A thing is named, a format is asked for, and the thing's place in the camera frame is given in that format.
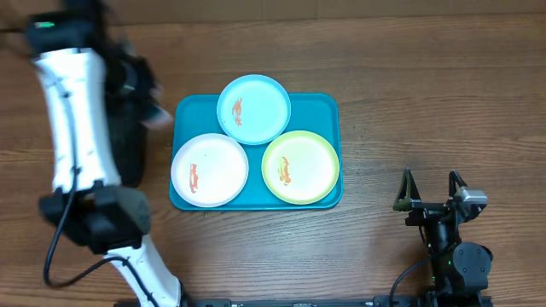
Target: rectangular tray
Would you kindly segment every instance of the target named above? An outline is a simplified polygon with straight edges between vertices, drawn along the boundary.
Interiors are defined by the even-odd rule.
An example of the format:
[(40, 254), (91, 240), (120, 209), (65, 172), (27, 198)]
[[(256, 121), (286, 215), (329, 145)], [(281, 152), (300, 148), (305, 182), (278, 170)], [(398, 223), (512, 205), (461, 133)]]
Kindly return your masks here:
[[(174, 206), (185, 211), (261, 211), (330, 209), (337, 205), (343, 194), (343, 164), (341, 163), (338, 105), (332, 96), (323, 93), (293, 93), (288, 95), (292, 104), (292, 115), (284, 132), (293, 130), (315, 132), (332, 144), (340, 159), (340, 177), (330, 194), (316, 203), (305, 206), (291, 205), (279, 200), (267, 189), (262, 178), (262, 157), (269, 143), (258, 146), (242, 144), (247, 153), (249, 172), (247, 184), (237, 197), (231, 202), (215, 208), (192, 206), (178, 195), (171, 181), (169, 196)], [(224, 134), (216, 114), (219, 97), (220, 95), (192, 95), (184, 98), (178, 104), (172, 141), (173, 159), (178, 149), (195, 136), (205, 133)]]

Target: plate rim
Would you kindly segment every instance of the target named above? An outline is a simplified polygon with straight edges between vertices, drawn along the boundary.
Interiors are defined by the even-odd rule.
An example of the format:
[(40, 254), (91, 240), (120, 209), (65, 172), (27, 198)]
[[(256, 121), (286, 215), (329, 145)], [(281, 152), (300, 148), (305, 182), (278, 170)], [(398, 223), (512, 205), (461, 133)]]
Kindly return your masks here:
[[(206, 206), (203, 206), (202, 204), (201, 205), (196, 205), (192, 200), (189, 200), (187, 198), (185, 198), (183, 196), (183, 194), (181, 194), (179, 191), (178, 191), (178, 188), (177, 188), (177, 185), (175, 184), (176, 180), (173, 180), (174, 176), (172, 175), (173, 174), (173, 169), (174, 169), (174, 166), (175, 166), (175, 160), (177, 159), (177, 156), (178, 156), (178, 153), (181, 152), (181, 150), (184, 148), (184, 146), (189, 146), (191, 143), (194, 143), (194, 142), (197, 142), (196, 139), (199, 139), (199, 138), (204, 138), (204, 137), (211, 137), (211, 136), (214, 136), (214, 137), (218, 137), (218, 138), (222, 138), (222, 139), (225, 139), (227, 140), (229, 143), (235, 145), (235, 147), (237, 148), (237, 150), (239, 152), (242, 153), (242, 156), (245, 158), (245, 178), (243, 180), (243, 184), (239, 187), (239, 189), (237, 190), (237, 192), (231, 196), (229, 199), (227, 199), (226, 201), (223, 201), (223, 202), (219, 202), (219, 203), (215, 203), (215, 204), (210, 204), (210, 205), (206, 205)], [(172, 187), (174, 188), (175, 192), (178, 194), (178, 196), (180, 196), (180, 198), (182, 198), (184, 201), (186, 201), (187, 203), (189, 203), (190, 205), (192, 206), (196, 206), (196, 207), (199, 207), (199, 208), (215, 208), (215, 207), (219, 207), (219, 206), (223, 206), (227, 203), (229, 203), (230, 201), (232, 201), (235, 197), (237, 197), (237, 195), (239, 195), (241, 193), (241, 191), (245, 188), (245, 186), (247, 185), (247, 180), (248, 180), (248, 172), (249, 172), (249, 168), (250, 168), (250, 165), (248, 163), (248, 156), (247, 156), (247, 153), (245, 152), (244, 148), (241, 146), (241, 144), (239, 142), (237, 142), (236, 140), (234, 140), (233, 138), (229, 137), (229, 136), (226, 136), (226, 135), (223, 135), (223, 134), (220, 134), (220, 133), (205, 133), (205, 134), (201, 134), (201, 135), (198, 135), (198, 136), (195, 136), (191, 139), (189, 139), (187, 142), (185, 142), (178, 150), (177, 152), (174, 154), (174, 157), (172, 158), (172, 162), (171, 162), (171, 182), (172, 182)]]
[[(328, 191), (326, 191), (325, 193), (322, 194), (319, 194), (319, 195), (322, 195), (320, 198), (318, 199), (313, 199), (311, 201), (301, 201), (301, 202), (292, 202), (291, 200), (288, 200), (287, 198), (285, 197), (282, 197), (281, 195), (273, 192), (273, 190), (271, 189), (271, 186), (269, 185), (268, 183), (268, 180), (265, 179), (265, 172), (264, 172), (264, 168), (265, 168), (265, 156), (267, 155), (268, 153), (268, 150), (270, 150), (270, 146), (273, 145), (273, 143), (277, 140), (279, 140), (281, 137), (285, 136), (285, 135), (288, 135), (288, 134), (292, 134), (292, 133), (305, 133), (305, 134), (311, 134), (311, 135), (314, 135), (314, 136), (318, 136), (320, 139), (322, 139), (324, 142), (326, 142), (328, 144), (328, 150), (330, 150), (332, 153), (334, 153), (334, 156), (335, 156), (335, 167), (337, 168), (337, 172), (335, 173), (335, 180), (332, 181), (332, 185), (331, 187), (328, 189)], [(267, 148), (265, 149), (265, 152), (264, 152), (264, 155), (262, 157), (262, 164), (261, 164), (261, 173), (262, 173), (262, 178), (265, 182), (265, 186), (267, 187), (267, 189), (269, 189), (269, 191), (271, 193), (273, 193), (273, 195), (275, 195), (275, 197), (279, 198), (280, 200), (282, 201), (286, 201), (288, 204), (292, 204), (292, 205), (299, 205), (299, 206), (305, 206), (305, 205), (310, 205), (310, 204), (314, 204), (318, 201), (320, 201), (321, 199), (323, 199), (324, 197), (328, 196), (330, 194), (330, 192), (332, 192), (332, 190), (334, 190), (335, 188), (335, 185), (337, 184), (338, 180), (340, 180), (340, 173), (341, 173), (341, 164), (340, 164), (340, 157), (338, 156), (338, 154), (335, 152), (335, 148), (332, 144), (330, 144), (330, 142), (328, 142), (327, 139), (325, 139), (324, 137), (322, 137), (321, 135), (315, 133), (315, 132), (311, 132), (311, 131), (307, 131), (307, 130), (292, 130), (292, 131), (289, 131), (287, 133), (284, 133), (282, 135), (280, 135), (279, 137), (277, 137), (275, 140), (273, 140), (273, 142), (271, 142), (271, 144), (269, 144), (267, 146)]]
[[(221, 104), (220, 102), (222, 101), (223, 97), (226, 96), (228, 90), (230, 88), (232, 88), (234, 86), (234, 83), (235, 82), (241, 82), (242, 79), (246, 79), (246, 78), (258, 78), (258, 79), (262, 79), (268, 83), (273, 83), (275, 85), (275, 88), (278, 89), (282, 96), (285, 98), (285, 102), (287, 104), (287, 118), (284, 122), (284, 125), (282, 126), (282, 128), (279, 130), (279, 132), (277, 132), (274, 136), (262, 141), (262, 142), (248, 142), (248, 141), (244, 141), (238, 137), (235, 137), (235, 136), (232, 136), (228, 130), (225, 128), (225, 125), (224, 125), (224, 122), (220, 119), (220, 113), (221, 113), (221, 108), (220, 106), (222, 106), (223, 104)], [(222, 90), (222, 92), (220, 93), (220, 96), (218, 97), (218, 103), (217, 103), (217, 106), (216, 106), (216, 117), (218, 119), (218, 123), (220, 124), (220, 128), (222, 128), (222, 131), (229, 137), (231, 137), (232, 139), (236, 140), (237, 142), (241, 143), (241, 144), (245, 144), (245, 145), (262, 145), (262, 144), (266, 144), (268, 142), (271, 142), (273, 140), (275, 140), (278, 136), (280, 136), (282, 134), (282, 132), (284, 132), (285, 129), (287, 129), (287, 126), (288, 126), (288, 123), (290, 122), (290, 117), (292, 115), (292, 102), (290, 101), (290, 96), (288, 95), (288, 92), (287, 90), (282, 86), (282, 84), (280, 84), (278, 81), (276, 81), (275, 79), (271, 78), (271, 77), (268, 77), (268, 76), (265, 76), (265, 75), (261, 75), (261, 74), (248, 74), (248, 75), (244, 75), (244, 76), (240, 76), (239, 78), (236, 78), (235, 80), (229, 82), (229, 84)]]

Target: plate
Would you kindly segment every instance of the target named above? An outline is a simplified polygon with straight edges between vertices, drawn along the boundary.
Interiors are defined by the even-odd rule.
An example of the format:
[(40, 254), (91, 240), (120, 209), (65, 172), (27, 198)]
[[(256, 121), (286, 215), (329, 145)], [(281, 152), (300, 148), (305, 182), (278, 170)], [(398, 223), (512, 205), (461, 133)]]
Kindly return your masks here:
[(172, 161), (177, 193), (194, 206), (211, 208), (234, 199), (248, 178), (247, 154), (232, 138), (207, 133), (182, 145)]
[(246, 145), (271, 142), (290, 120), (290, 98), (282, 85), (262, 75), (232, 81), (218, 99), (217, 116), (222, 130)]
[(338, 181), (340, 160), (322, 136), (291, 131), (265, 150), (262, 176), (267, 188), (290, 204), (308, 205), (328, 195)]

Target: wood grain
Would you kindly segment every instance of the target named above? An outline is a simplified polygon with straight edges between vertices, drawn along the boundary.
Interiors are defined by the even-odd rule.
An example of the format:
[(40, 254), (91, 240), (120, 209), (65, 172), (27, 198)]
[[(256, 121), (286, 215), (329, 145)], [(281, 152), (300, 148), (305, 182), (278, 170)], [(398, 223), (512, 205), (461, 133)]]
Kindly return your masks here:
[[(247, 73), (340, 106), (346, 191), (329, 211), (187, 213), (167, 189), (172, 131), (154, 133), (140, 189), (152, 237), (197, 298), (362, 298), (387, 293), (424, 257), (417, 229), (393, 212), (409, 166), (424, 200), (444, 201), (457, 169), (489, 206), (462, 238), (495, 254), (499, 306), (546, 304), (546, 15), (475, 15), (277, 23), (132, 26), (174, 112)], [(0, 54), (0, 306), (109, 306), (133, 298), (110, 267), (54, 291), (41, 269), (54, 229), (38, 215), (52, 149), (32, 69)], [(55, 278), (98, 260), (61, 240)], [(412, 293), (427, 271), (399, 288)]]

